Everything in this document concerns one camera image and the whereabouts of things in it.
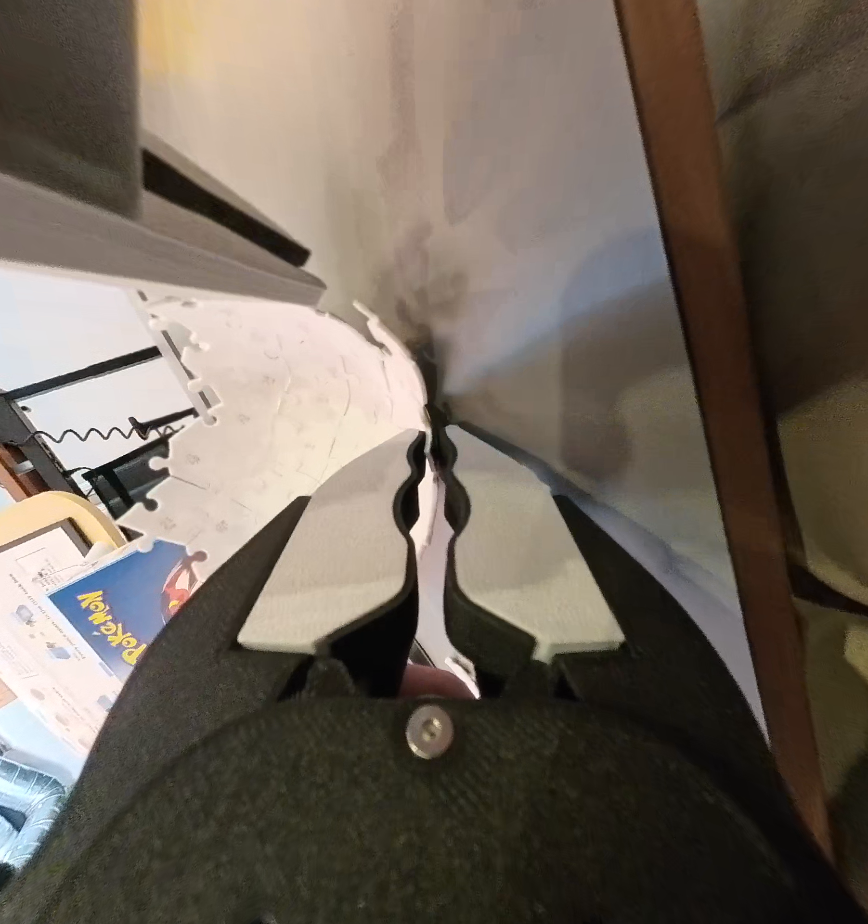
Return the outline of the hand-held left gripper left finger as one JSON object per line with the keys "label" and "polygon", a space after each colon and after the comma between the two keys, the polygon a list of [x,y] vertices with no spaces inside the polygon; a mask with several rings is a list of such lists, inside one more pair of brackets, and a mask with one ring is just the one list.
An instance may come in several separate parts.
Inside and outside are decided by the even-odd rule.
{"label": "hand-held left gripper left finger", "polygon": [[325,648],[413,585],[427,435],[401,431],[322,483],[239,633],[244,648]]}

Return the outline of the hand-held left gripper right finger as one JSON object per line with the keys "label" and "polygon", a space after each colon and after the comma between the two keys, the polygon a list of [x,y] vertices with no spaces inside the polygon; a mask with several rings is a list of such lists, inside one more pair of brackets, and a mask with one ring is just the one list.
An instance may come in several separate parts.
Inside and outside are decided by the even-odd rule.
{"label": "hand-held left gripper right finger", "polygon": [[549,487],[457,425],[445,436],[455,449],[451,474],[469,502],[454,527],[461,600],[521,632],[526,661],[618,649],[623,630]]}

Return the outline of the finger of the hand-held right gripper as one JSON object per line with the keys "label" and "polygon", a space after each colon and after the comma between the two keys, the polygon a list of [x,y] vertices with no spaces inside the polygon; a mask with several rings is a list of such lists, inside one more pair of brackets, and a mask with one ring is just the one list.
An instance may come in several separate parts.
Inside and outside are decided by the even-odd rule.
{"label": "finger of the hand-held right gripper", "polygon": [[0,263],[308,307],[325,292],[307,271],[258,269],[1,172]]}

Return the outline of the partly built puzzle ball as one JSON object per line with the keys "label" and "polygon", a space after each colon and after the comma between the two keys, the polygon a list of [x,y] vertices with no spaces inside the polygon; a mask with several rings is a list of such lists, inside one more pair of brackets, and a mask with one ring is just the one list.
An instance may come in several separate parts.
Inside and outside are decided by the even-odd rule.
{"label": "partly built puzzle ball", "polygon": [[[148,307],[158,333],[184,329],[190,390],[214,406],[152,461],[164,479],[123,518],[143,539],[205,552],[201,586],[151,648],[166,669],[214,695],[266,668],[278,688],[313,660],[346,664],[374,697],[473,699],[471,664],[446,640],[437,576],[448,529],[431,453],[428,388],[412,355],[365,307],[374,342],[312,308],[226,297],[162,298]],[[318,487],[395,434],[426,433],[420,514],[412,528],[414,582],[325,648],[244,648],[239,633]]]}

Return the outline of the blue puzzle box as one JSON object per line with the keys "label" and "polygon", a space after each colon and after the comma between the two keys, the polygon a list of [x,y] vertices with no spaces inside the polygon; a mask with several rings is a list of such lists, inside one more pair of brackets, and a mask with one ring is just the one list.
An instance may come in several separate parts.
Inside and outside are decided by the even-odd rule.
{"label": "blue puzzle box", "polygon": [[201,584],[196,569],[206,561],[205,552],[157,539],[146,552],[122,550],[48,600],[124,682]]}

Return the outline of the round wooden table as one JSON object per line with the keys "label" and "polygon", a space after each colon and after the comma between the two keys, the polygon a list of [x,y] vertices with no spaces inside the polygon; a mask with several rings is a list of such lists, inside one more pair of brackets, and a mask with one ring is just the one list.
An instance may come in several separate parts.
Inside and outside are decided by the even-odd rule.
{"label": "round wooden table", "polygon": [[70,492],[45,491],[0,510],[0,548],[64,520],[73,522],[89,547],[105,543],[118,549],[129,543],[114,520],[92,502]]}

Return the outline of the silver air duct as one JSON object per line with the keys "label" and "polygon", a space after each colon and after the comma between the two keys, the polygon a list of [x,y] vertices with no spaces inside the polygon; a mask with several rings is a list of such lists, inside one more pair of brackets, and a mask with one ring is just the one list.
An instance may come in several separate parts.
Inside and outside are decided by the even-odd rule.
{"label": "silver air duct", "polygon": [[0,862],[19,869],[65,806],[71,782],[0,754]]}

